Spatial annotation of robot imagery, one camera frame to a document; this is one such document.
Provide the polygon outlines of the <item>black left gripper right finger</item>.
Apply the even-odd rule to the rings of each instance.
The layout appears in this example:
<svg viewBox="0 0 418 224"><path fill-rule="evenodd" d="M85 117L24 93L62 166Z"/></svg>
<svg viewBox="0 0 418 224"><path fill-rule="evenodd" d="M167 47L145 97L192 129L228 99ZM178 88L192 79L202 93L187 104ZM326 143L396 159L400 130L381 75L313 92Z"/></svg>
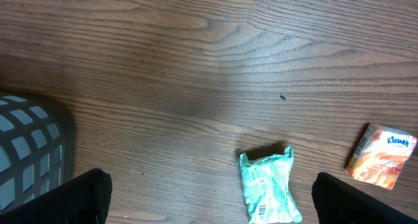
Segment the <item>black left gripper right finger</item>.
<svg viewBox="0 0 418 224"><path fill-rule="evenodd" d="M416 219L326 172L317 175L312 198L320 224L417 224Z"/></svg>

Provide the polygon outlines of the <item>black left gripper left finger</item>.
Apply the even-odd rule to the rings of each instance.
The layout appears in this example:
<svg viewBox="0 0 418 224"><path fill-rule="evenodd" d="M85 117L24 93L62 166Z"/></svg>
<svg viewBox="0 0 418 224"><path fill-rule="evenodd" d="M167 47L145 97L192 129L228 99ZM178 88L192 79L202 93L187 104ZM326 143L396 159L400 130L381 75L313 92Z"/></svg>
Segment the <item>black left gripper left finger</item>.
<svg viewBox="0 0 418 224"><path fill-rule="evenodd" d="M1 214L1 224L105 224L111 175L99 168Z"/></svg>

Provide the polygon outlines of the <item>orange tissue pack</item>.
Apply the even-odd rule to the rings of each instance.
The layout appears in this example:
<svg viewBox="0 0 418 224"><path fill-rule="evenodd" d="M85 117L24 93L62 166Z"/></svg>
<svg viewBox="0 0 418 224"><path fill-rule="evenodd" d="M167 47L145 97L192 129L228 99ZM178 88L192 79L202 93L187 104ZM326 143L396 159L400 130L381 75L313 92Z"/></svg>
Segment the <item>orange tissue pack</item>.
<svg viewBox="0 0 418 224"><path fill-rule="evenodd" d="M417 137L398 129L370 124L346 166L355 180L392 190Z"/></svg>

